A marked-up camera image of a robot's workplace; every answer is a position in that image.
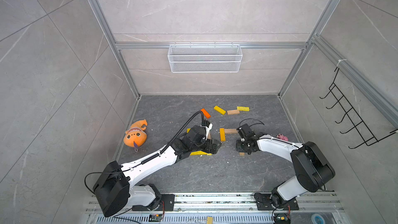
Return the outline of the orange-yellow block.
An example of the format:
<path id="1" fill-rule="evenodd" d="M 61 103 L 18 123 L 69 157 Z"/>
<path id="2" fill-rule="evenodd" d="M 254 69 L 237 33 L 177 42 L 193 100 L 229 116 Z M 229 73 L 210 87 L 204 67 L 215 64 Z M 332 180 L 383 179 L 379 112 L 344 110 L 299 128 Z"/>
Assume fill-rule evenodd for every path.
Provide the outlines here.
<path id="1" fill-rule="evenodd" d="M 220 141 L 221 142 L 225 142 L 226 141 L 225 129 L 224 128 L 220 128 L 219 132 L 220 132 Z"/>

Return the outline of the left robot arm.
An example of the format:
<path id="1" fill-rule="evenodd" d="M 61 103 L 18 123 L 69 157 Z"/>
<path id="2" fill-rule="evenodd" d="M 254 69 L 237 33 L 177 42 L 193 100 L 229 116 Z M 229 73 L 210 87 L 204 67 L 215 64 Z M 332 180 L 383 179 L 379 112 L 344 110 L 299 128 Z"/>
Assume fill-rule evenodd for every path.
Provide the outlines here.
<path id="1" fill-rule="evenodd" d="M 208 138 L 212 124 L 202 111 L 194 113 L 171 140 L 161 149 L 138 160 L 119 164 L 109 163 L 98 172 L 90 192 L 96 196 L 105 217 L 115 217 L 126 205 L 142 206 L 154 210 L 161 202 L 161 194 L 153 184 L 138 185 L 142 179 L 203 151 L 216 154 L 221 142 Z"/>

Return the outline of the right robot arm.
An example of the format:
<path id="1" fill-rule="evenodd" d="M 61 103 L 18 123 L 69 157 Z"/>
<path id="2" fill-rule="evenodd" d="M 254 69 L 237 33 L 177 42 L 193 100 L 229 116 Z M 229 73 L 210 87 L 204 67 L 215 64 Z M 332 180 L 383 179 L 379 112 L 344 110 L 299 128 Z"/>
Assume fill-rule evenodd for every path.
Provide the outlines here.
<path id="1" fill-rule="evenodd" d="M 248 155 L 257 151 L 272 153 L 291 162 L 294 168 L 295 176 L 275 187 L 268 198 L 255 194 L 259 204 L 269 202 L 273 208 L 283 209 L 297 196 L 318 191 L 336 175 L 331 163 L 313 142 L 292 143 L 269 134 L 256 134 L 247 124 L 238 127 L 237 132 L 240 135 L 236 141 L 238 152 Z"/>

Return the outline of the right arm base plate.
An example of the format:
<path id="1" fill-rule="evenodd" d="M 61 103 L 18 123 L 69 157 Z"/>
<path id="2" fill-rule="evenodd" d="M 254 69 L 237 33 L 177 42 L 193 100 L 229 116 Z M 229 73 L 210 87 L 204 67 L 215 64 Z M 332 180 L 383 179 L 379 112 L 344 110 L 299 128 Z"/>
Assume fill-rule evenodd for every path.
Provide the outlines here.
<path id="1" fill-rule="evenodd" d="M 275 209 L 281 209 L 284 211 L 289 209 L 292 211 L 299 210 L 296 198 L 287 201 L 280 198 L 277 194 L 262 194 L 257 192 L 254 194 L 254 199 L 259 211 L 271 211 Z"/>

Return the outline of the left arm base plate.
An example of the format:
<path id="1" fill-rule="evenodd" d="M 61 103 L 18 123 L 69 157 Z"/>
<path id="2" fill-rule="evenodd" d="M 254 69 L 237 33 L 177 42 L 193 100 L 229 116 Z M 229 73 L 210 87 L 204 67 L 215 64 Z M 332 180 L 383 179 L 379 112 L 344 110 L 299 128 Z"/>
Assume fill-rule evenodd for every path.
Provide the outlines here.
<path id="1" fill-rule="evenodd" d="M 156 197 L 148 206 L 136 205 L 132 207 L 132 211 L 173 211 L 175 204 L 175 195 L 165 194 Z"/>

